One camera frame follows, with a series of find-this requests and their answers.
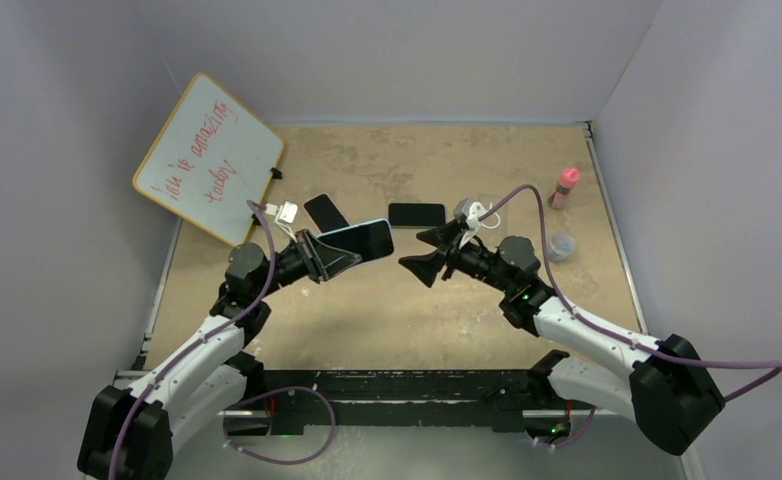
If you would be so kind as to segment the black screen smartphone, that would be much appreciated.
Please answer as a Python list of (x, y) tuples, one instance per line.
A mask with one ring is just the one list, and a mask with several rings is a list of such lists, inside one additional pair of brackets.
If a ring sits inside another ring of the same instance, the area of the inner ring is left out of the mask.
[(446, 222), (446, 207), (438, 203), (390, 203), (387, 219), (394, 228), (434, 228)]

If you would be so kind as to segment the clear phone case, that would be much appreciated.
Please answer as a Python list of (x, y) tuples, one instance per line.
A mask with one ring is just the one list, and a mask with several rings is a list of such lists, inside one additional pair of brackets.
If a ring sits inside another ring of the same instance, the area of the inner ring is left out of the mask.
[(492, 201), (475, 200), (471, 207), (469, 223), (475, 229), (496, 230), (502, 224), (499, 212), (493, 212), (495, 203)]

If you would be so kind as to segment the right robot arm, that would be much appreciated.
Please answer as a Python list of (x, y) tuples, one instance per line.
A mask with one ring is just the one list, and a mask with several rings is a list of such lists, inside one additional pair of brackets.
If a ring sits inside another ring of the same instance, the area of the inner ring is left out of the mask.
[(463, 273), (502, 293), (499, 308), (513, 327), (562, 345), (531, 371), (528, 392), (536, 404), (574, 400), (617, 413), (671, 455), (685, 453), (724, 409), (688, 340), (626, 330), (571, 304), (540, 278), (528, 238), (508, 236), (489, 250), (458, 221), (417, 237), (434, 251), (399, 263), (425, 286)]

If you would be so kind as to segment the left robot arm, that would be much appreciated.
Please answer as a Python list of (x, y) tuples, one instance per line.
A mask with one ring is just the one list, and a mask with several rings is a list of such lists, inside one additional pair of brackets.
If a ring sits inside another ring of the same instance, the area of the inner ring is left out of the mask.
[(263, 364), (244, 350), (271, 313), (264, 297), (303, 278), (328, 281), (360, 261), (307, 230), (281, 252), (255, 243), (234, 247), (218, 299), (198, 330), (129, 386), (97, 394), (79, 471), (95, 479), (162, 479), (175, 454), (219, 412), (251, 409), (274, 396)]

